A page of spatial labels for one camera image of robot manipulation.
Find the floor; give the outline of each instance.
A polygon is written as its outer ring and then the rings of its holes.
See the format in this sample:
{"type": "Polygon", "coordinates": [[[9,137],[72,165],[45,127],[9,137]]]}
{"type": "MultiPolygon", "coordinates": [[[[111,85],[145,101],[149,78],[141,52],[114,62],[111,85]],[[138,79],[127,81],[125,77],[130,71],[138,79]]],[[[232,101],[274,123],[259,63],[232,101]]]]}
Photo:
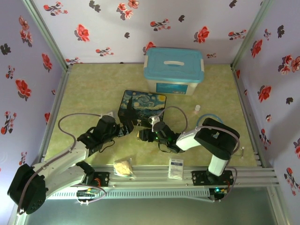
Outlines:
{"type": "MultiPolygon", "coordinates": [[[[114,111],[117,115],[125,90],[148,92],[142,64],[75,64],[67,83],[58,119],[78,112],[114,111]]],[[[206,65],[204,81],[198,85],[192,96],[169,94],[166,96],[166,106],[176,105],[187,114],[188,130],[195,128],[196,121],[201,115],[205,113],[218,115],[226,125],[240,133],[241,146],[245,147],[244,157],[239,157],[241,151],[238,151],[232,157],[230,165],[256,166],[229,65],[206,65]],[[194,107],[197,104],[201,106],[201,110],[195,114],[194,107]]],[[[78,137],[88,128],[95,126],[97,121],[97,117],[74,116],[63,121],[61,126],[78,137]]],[[[185,126],[183,115],[176,109],[165,112],[164,122],[174,132],[180,132],[185,126]]],[[[133,131],[128,136],[115,139],[114,146],[107,148],[103,153],[93,154],[86,161],[92,165],[101,165],[113,164],[120,158],[132,158],[134,165],[167,165],[169,158],[174,157],[184,159],[184,165],[205,166],[210,163],[211,153],[202,146],[194,147],[181,154],[168,154],[161,152],[157,143],[137,140],[136,133],[133,131]]],[[[46,158],[61,152],[71,143],[71,138],[61,133],[56,124],[46,158]]]]}
{"type": "Polygon", "coordinates": [[[47,200],[26,225],[276,225],[264,188],[237,188],[220,203],[186,198],[47,200]]]}

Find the green mat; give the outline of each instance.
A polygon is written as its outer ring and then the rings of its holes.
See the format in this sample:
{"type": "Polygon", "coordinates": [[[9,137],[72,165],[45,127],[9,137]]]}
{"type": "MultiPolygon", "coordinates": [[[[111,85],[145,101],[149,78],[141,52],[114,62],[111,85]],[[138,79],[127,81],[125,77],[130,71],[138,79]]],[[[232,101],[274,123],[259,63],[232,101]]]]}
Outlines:
{"type": "MultiPolygon", "coordinates": [[[[142,64],[75,64],[67,83],[60,106],[58,119],[70,113],[107,113],[114,111],[115,117],[125,90],[148,92],[147,81],[143,76],[142,64]]],[[[240,134],[241,146],[245,147],[244,158],[241,150],[233,156],[230,165],[256,166],[252,145],[245,119],[240,106],[233,75],[229,65],[206,65],[204,81],[198,85],[192,96],[168,95],[166,107],[180,107],[188,118],[187,131],[195,128],[197,119],[205,113],[219,116],[223,122],[240,134]],[[201,109],[194,113],[196,105],[201,109]]],[[[62,121],[64,130],[78,137],[97,124],[95,116],[74,116],[62,121]]],[[[185,120],[180,111],[169,109],[164,122],[174,132],[180,132],[185,120]]],[[[137,130],[122,138],[115,138],[115,144],[103,153],[95,153],[86,161],[92,165],[113,164],[120,158],[131,157],[134,165],[168,165],[169,158],[182,158],[184,165],[208,165],[211,153],[204,147],[194,147],[184,153],[163,153],[158,144],[142,142],[136,138],[137,130]]],[[[72,139],[61,133],[56,125],[50,140],[46,158],[68,147],[72,139]]]]}

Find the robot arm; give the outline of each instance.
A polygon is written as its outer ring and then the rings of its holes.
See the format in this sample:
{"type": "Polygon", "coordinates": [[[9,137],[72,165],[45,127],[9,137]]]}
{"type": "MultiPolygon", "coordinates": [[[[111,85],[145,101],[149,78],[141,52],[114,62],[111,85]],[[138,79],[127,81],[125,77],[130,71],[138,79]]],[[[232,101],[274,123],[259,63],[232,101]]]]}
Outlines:
{"type": "Polygon", "coordinates": [[[231,155],[240,145],[240,134],[236,130],[211,118],[207,118],[202,126],[183,134],[176,134],[164,122],[152,119],[152,130],[141,130],[138,137],[143,141],[164,144],[173,153],[202,145],[212,153],[207,172],[209,179],[221,176],[231,155]]]}
{"type": "Polygon", "coordinates": [[[71,145],[42,163],[31,167],[27,164],[20,166],[7,194],[16,204],[21,202],[24,212],[31,214],[53,193],[79,183],[90,184],[95,171],[83,160],[100,150],[104,143],[133,130],[131,122],[123,125],[117,125],[111,116],[103,116],[96,127],[90,128],[77,138],[73,149],[71,145]]]}

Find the blue lid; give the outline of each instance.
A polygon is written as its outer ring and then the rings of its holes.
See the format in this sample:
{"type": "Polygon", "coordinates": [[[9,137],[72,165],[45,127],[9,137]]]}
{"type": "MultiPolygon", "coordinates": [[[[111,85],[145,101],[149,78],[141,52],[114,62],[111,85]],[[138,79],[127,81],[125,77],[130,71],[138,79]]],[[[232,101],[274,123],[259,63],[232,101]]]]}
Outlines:
{"type": "Polygon", "coordinates": [[[204,78],[202,54],[198,50],[150,48],[144,76],[148,80],[200,83],[204,78]]]}

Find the floral wallpaper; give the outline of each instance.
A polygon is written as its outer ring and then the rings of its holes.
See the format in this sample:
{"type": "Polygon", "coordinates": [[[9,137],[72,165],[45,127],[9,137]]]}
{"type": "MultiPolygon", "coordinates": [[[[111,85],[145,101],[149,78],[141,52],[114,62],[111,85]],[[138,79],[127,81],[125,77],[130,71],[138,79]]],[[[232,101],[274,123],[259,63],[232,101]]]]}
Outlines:
{"type": "Polygon", "coordinates": [[[0,224],[8,224],[7,190],[18,167],[39,154],[62,68],[22,1],[0,6],[0,224]]]}
{"type": "Polygon", "coordinates": [[[236,66],[249,116],[257,124],[262,151],[275,169],[293,224],[300,221],[299,9],[297,0],[275,1],[236,66]]]}
{"type": "Polygon", "coordinates": [[[67,64],[143,62],[155,46],[198,49],[205,63],[232,63],[262,0],[33,2],[67,64]]]}

